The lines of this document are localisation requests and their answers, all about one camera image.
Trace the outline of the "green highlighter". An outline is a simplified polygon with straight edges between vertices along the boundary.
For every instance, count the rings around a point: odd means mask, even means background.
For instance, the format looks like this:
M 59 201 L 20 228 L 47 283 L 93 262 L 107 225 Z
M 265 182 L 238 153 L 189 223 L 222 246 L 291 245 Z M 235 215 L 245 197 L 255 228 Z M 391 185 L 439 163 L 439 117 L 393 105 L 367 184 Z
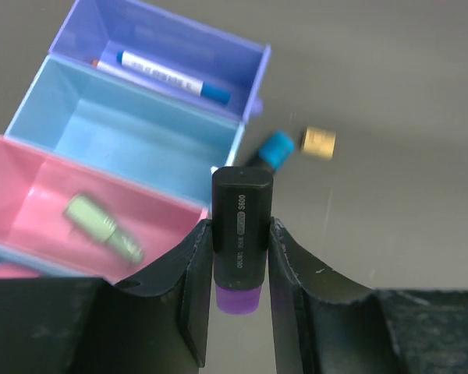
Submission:
M 76 194 L 63 214 L 93 241 L 111 249 L 127 263 L 142 263 L 144 250 L 140 243 L 91 196 Z

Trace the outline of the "pink drawer bin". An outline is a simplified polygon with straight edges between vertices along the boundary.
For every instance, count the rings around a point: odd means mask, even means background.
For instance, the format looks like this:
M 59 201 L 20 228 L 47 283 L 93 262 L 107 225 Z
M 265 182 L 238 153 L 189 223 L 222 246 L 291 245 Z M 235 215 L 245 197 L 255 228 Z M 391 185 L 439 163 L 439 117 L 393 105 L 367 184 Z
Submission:
M 144 252 L 131 265 L 65 216 L 69 201 L 95 200 Z M 201 206 L 86 168 L 0 136 L 0 261 L 116 283 L 178 245 L 207 216 Z

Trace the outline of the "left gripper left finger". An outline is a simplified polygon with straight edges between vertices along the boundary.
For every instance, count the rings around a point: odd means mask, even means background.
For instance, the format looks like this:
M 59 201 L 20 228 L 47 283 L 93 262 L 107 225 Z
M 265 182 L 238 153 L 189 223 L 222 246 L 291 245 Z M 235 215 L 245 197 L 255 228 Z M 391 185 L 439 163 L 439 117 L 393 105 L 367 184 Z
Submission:
M 0 279 L 0 373 L 196 373 L 211 295 L 209 220 L 134 275 Z

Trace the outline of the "purple capped black highlighter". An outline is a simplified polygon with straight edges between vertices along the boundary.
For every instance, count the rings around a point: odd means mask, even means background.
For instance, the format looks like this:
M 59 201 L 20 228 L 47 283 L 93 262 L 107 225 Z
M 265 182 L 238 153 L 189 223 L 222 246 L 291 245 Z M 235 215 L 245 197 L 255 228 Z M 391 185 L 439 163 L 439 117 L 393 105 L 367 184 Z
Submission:
M 267 262 L 274 179 L 255 167 L 212 175 L 211 228 L 217 307 L 246 315 L 259 305 Z

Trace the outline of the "white peach pencil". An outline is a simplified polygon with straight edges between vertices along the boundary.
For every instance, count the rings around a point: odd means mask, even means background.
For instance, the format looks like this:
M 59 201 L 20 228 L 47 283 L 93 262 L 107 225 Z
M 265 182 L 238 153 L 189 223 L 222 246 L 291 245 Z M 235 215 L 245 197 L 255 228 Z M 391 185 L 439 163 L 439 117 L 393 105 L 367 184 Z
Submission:
M 100 61 L 100 60 L 93 60 L 91 65 L 101 71 L 104 71 L 113 75 L 119 72 L 119 69 L 117 67 L 107 62 Z

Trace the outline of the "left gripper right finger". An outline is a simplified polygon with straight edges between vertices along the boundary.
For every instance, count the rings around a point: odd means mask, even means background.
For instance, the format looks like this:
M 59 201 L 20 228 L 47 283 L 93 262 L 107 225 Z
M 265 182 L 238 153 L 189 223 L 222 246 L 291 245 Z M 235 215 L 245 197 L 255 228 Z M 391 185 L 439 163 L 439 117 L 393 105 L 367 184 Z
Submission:
M 468 290 L 368 288 L 270 226 L 279 373 L 468 373 Z

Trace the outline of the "light blue drawer bin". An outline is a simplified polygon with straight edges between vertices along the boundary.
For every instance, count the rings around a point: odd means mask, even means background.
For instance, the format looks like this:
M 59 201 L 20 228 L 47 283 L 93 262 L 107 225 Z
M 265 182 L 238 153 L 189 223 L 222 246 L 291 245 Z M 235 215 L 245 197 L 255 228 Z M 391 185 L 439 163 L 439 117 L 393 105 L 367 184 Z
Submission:
M 7 135 L 208 205 L 211 173 L 236 158 L 243 125 L 62 58 L 47 57 Z

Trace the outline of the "purple drawer bin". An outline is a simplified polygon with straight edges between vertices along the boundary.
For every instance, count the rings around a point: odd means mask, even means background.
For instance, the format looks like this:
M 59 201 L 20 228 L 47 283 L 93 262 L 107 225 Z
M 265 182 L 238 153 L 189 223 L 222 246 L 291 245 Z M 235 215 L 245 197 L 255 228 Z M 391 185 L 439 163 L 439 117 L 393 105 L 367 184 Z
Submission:
M 128 51 L 230 92 L 219 104 L 152 79 L 116 61 Z M 80 65 L 93 60 L 119 69 L 113 76 L 210 113 L 247 123 L 261 115 L 259 98 L 271 48 L 138 1 L 77 1 L 49 52 Z

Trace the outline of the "white blue whiteboard marker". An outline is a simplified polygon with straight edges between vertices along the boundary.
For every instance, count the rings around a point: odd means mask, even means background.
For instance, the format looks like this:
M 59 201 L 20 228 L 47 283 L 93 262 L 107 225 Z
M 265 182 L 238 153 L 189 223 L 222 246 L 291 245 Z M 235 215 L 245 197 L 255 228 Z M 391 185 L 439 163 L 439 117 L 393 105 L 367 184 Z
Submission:
M 159 80 L 168 85 L 184 90 L 199 97 L 219 104 L 227 105 L 230 101 L 230 92 L 215 85 L 193 78 L 176 70 L 167 68 L 157 62 L 140 57 L 128 51 L 119 51 L 116 61 L 125 68 L 144 74 L 152 79 Z

